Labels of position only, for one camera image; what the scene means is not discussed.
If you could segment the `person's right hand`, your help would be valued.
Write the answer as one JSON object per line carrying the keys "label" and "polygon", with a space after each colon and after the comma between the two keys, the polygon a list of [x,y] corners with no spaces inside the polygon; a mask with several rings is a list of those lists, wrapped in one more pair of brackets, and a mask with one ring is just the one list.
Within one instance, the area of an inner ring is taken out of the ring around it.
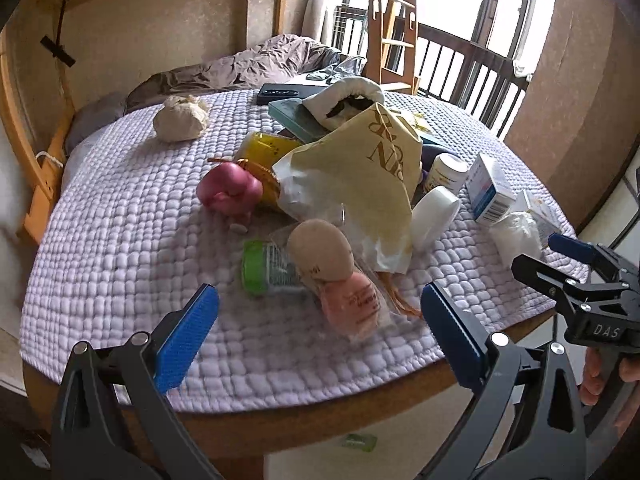
{"label": "person's right hand", "polygon": [[[582,371],[582,384],[579,387],[579,396],[583,404],[593,406],[596,405],[600,394],[605,386],[605,379],[601,374],[602,356],[598,349],[588,348],[586,351],[584,370]],[[640,379],[640,362],[638,356],[629,359],[623,359],[618,368],[620,378],[626,384],[635,384],[634,392],[631,393],[627,402],[620,410],[616,422],[614,424],[617,433],[623,437],[628,427],[631,425],[636,416],[639,405],[639,379]]]}

